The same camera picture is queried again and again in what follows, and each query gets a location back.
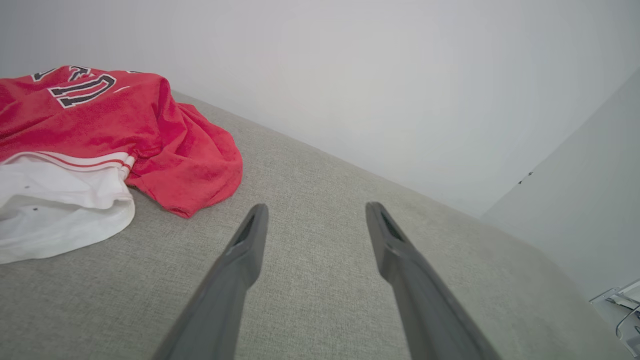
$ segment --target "jersey number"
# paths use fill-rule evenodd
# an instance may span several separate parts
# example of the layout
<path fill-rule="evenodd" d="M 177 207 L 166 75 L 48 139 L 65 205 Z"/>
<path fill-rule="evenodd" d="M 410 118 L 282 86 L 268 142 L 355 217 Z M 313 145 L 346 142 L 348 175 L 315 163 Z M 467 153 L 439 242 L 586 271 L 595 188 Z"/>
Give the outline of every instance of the jersey number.
<path fill-rule="evenodd" d="M 43 71 L 43 72 L 36 72 L 35 74 L 31 75 L 31 79 L 33 79 L 33 82 L 36 81 L 40 81 L 42 80 L 42 78 L 44 78 L 46 75 L 49 75 L 50 73 L 52 73 L 54 70 L 58 70 L 59 68 L 55 67 L 51 70 L 47 70 L 47 71 Z"/>
<path fill-rule="evenodd" d="M 89 69 L 88 67 L 82 67 L 82 66 L 70 66 L 69 71 L 73 71 L 71 76 L 69 76 L 69 81 L 73 81 L 79 78 L 80 75 L 82 74 L 89 74 L 91 69 Z"/>
<path fill-rule="evenodd" d="M 85 81 L 84 83 L 66 87 L 49 88 L 49 92 L 58 100 L 62 107 L 66 109 L 78 104 L 84 104 L 85 102 L 89 102 L 95 99 L 96 97 L 109 90 L 113 85 L 115 85 L 115 83 L 116 79 L 113 76 L 103 74 L 98 76 L 97 78 Z M 93 91 L 90 93 L 83 92 L 82 95 L 67 96 L 67 94 L 72 92 L 79 92 L 92 88 L 95 89 L 93 89 Z"/>

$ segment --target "gray fabric upholstery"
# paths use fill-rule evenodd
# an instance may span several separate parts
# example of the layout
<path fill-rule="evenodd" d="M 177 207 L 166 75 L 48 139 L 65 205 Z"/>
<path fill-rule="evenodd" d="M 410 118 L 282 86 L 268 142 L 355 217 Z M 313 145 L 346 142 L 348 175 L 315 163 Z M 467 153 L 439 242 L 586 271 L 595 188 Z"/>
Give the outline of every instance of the gray fabric upholstery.
<path fill-rule="evenodd" d="M 381 201 L 504 359 L 624 359 L 626 350 L 537 250 L 477 220 L 184 95 L 244 158 L 230 199 L 185 220 L 134 191 L 120 234 L 0 266 L 0 358 L 149 358 L 251 206 L 269 206 L 262 273 L 237 359 L 407 359 L 364 204 Z"/>

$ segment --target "cable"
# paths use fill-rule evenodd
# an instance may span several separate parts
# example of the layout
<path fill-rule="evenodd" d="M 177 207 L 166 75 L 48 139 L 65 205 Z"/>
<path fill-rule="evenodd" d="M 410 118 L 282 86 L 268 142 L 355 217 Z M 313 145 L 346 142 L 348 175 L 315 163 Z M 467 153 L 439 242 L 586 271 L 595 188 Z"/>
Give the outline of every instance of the cable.
<path fill-rule="evenodd" d="M 623 317 L 622 320 L 620 320 L 620 322 L 618 323 L 618 326 L 616 326 L 616 336 L 618 337 L 618 339 L 622 340 L 622 331 L 620 331 L 620 325 L 622 325 L 622 323 L 629 317 L 629 315 L 635 313 L 635 311 L 638 310 L 639 307 L 640 305 L 636 306 L 635 309 L 631 310 L 629 314 L 625 315 L 625 317 Z"/>

